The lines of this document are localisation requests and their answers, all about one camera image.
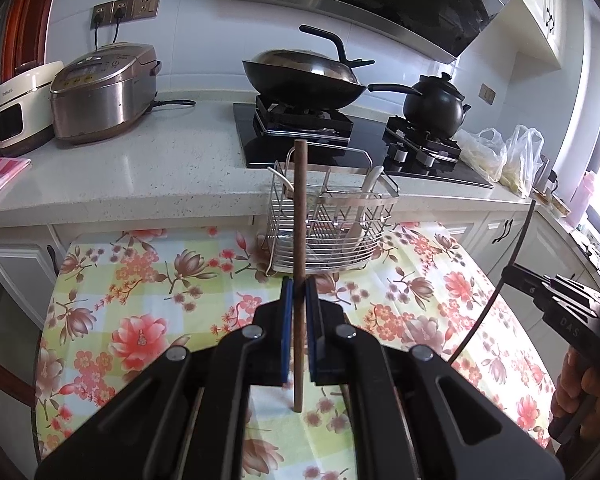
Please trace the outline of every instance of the rice cooker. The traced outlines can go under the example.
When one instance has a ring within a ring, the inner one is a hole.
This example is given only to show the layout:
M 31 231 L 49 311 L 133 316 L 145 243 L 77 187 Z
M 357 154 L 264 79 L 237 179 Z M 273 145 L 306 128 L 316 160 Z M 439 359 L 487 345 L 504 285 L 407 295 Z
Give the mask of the rice cooker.
M 140 43 L 112 43 L 69 63 L 51 85 L 56 137 L 81 144 L 128 129 L 151 106 L 161 65 Z
M 64 64 L 36 65 L 18 67 L 17 75 L 0 85 L 0 152 L 4 156 L 22 155 L 54 138 L 49 89 Z

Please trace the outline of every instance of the human hand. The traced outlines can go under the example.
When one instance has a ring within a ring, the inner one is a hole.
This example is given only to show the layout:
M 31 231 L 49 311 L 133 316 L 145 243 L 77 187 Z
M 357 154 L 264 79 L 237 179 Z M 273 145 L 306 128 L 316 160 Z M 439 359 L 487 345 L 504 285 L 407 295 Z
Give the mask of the human hand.
M 586 416 L 580 426 L 580 436 L 584 440 L 597 440 L 600 438 L 600 368 L 589 368 L 580 379 L 576 370 L 576 362 L 579 358 L 581 357 L 575 349 L 569 347 L 551 399 L 551 411 L 555 417 L 575 413 L 580 405 L 578 396 L 583 390 L 596 396 L 598 400 L 593 411 Z

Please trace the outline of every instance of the stove knob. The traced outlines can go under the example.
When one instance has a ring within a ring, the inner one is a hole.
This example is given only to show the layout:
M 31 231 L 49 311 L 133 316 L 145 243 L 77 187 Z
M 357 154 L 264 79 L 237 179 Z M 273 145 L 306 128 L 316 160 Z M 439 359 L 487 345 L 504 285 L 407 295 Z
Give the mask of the stove knob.
M 404 146 L 400 144 L 390 144 L 389 145 L 389 157 L 395 160 L 396 162 L 404 162 L 407 160 L 407 154 L 409 152 L 405 149 Z

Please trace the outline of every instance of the electrical outlet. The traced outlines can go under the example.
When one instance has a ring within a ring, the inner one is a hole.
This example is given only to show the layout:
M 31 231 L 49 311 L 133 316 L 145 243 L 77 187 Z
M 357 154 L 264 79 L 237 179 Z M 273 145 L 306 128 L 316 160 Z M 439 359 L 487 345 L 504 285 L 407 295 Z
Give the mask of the electrical outlet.
M 478 97 L 487 104 L 493 105 L 493 102 L 496 99 L 496 92 L 483 83 L 480 87 L 480 93 L 478 94 Z
M 96 28 L 93 19 L 98 13 L 102 15 L 102 21 L 100 22 L 99 27 L 109 25 L 109 23 L 111 23 L 111 16 L 113 15 L 113 2 L 107 2 L 106 4 L 99 4 L 93 7 L 93 12 L 91 13 L 91 30 Z
M 135 0 L 116 0 L 113 2 L 113 11 L 109 23 L 116 23 L 116 11 L 122 9 L 124 15 L 120 18 L 120 23 L 130 22 L 134 18 L 134 2 Z
M 91 30 L 95 28 L 93 19 L 98 13 L 101 13 L 103 18 L 98 27 L 105 27 L 106 25 L 116 24 L 115 13 L 118 9 L 122 9 L 124 12 L 124 15 L 120 18 L 120 23 L 142 18 L 153 18 L 158 14 L 159 3 L 160 0 L 115 0 L 114 2 L 96 5 L 91 13 Z
M 158 14 L 160 0 L 136 0 L 134 3 L 133 19 L 153 18 Z

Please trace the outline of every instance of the white plastic bag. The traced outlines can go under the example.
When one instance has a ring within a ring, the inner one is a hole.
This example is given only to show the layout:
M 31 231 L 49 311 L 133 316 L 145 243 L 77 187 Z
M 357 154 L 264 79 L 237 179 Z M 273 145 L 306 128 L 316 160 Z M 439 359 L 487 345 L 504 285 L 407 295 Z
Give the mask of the white plastic bag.
M 507 162 L 507 147 L 497 130 L 488 128 L 479 134 L 458 130 L 454 140 L 462 150 L 460 159 L 463 162 L 491 184 L 500 180 Z
M 526 198 L 531 193 L 536 171 L 542 166 L 540 151 L 544 137 L 535 128 L 519 124 L 506 145 L 507 163 L 502 168 L 500 183 L 516 195 Z

